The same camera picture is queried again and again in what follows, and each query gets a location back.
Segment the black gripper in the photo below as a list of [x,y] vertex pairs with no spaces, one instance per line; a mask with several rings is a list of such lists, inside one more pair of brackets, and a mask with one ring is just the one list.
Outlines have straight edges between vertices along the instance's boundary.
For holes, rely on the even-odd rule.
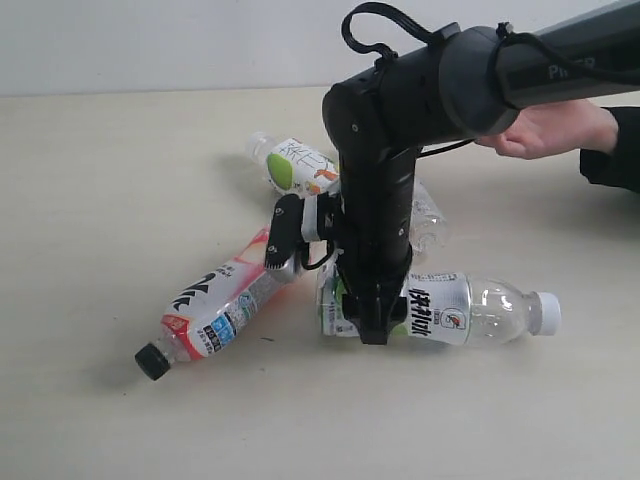
[[403,287],[413,257],[410,192],[339,192],[337,270],[342,312],[366,345],[386,345],[388,327],[407,317]]

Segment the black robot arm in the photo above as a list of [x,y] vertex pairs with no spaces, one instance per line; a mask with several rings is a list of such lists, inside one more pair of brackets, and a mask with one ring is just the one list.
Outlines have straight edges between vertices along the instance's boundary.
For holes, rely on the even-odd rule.
[[506,22],[429,31],[380,2],[357,12],[385,17],[421,42],[398,54],[358,41],[344,19],[345,43],[375,62],[334,84],[322,102],[340,163],[334,243],[343,311],[363,343],[383,345],[407,311],[401,290],[423,148],[501,133],[530,106],[637,90],[639,5],[617,1],[536,33]]

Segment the bare open human hand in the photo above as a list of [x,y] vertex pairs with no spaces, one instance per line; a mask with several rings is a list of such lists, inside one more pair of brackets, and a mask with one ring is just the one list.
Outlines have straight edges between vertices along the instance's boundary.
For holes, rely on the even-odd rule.
[[617,126],[606,111],[589,100],[572,100],[522,110],[504,132],[475,143],[510,158],[534,160],[573,150],[607,148]]

